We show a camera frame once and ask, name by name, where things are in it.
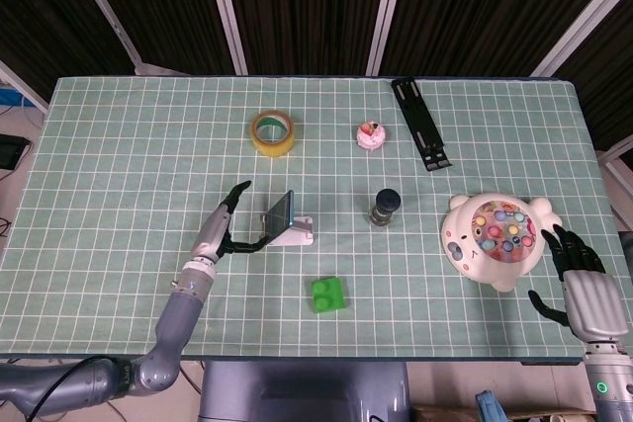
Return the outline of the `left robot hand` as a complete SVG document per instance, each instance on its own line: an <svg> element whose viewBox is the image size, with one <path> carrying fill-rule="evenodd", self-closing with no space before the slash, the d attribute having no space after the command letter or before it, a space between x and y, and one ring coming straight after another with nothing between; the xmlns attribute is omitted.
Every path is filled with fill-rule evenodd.
<svg viewBox="0 0 633 422"><path fill-rule="evenodd" d="M225 254L252 254L272 241L269 235L264 235L255 243L232 240L229 225L241 194L250 185L250 180L235 185L207 218L192 246L193 258L204 258L217 264Z"/></svg>

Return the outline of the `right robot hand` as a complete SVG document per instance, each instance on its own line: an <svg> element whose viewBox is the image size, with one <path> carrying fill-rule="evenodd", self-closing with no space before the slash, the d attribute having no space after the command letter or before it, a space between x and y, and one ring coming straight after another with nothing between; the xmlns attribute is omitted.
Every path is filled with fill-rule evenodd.
<svg viewBox="0 0 633 422"><path fill-rule="evenodd" d="M601 258L571 230L555 224L541 231L552 255L565 308L546 304L534 290L528 297L544 318L571 330L586 344L615 343L629 332L621 291Z"/></svg>

